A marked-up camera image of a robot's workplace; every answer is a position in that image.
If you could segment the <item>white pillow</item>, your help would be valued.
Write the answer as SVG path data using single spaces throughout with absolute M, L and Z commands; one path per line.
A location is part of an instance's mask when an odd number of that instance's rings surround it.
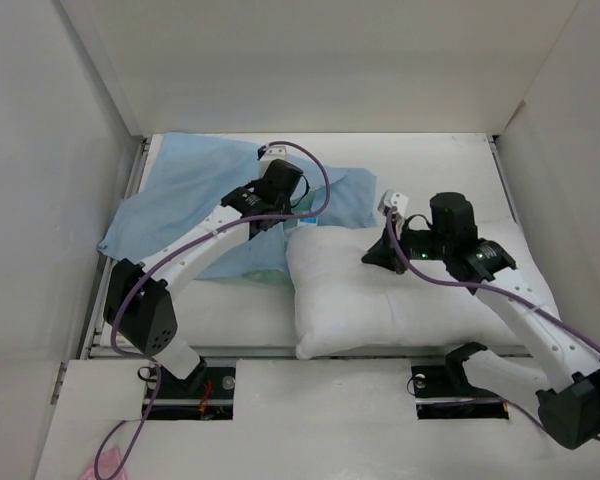
M 317 226 L 291 234 L 286 257 L 295 289 L 298 358 L 386 345 L 519 345 L 506 324 L 466 289 L 363 263 L 382 232 Z

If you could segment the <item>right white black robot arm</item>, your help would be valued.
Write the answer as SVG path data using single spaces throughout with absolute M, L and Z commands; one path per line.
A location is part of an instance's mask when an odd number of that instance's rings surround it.
M 446 387 L 456 396 L 502 398 L 566 449 L 600 441 L 600 346 L 541 305 L 514 258 L 497 242 L 480 237 L 464 195 L 438 193 L 429 205 L 426 229 L 414 230 L 407 196 L 386 191 L 378 206 L 385 230 L 363 263 L 436 284 L 415 264 L 442 262 L 451 277 L 442 286 L 464 288 L 487 306 L 537 364 L 517 365 L 469 342 L 446 355 Z

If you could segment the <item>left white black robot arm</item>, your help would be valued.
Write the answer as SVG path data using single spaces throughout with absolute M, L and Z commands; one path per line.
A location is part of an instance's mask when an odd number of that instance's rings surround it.
M 267 161 L 258 179 L 225 195 L 199 224 L 138 263 L 123 259 L 111 272 L 105 321 L 169 374 L 185 397 L 203 387 L 206 362 L 179 333 L 173 302 L 225 253 L 277 225 L 292 213 L 291 196 L 304 176 L 281 159 Z

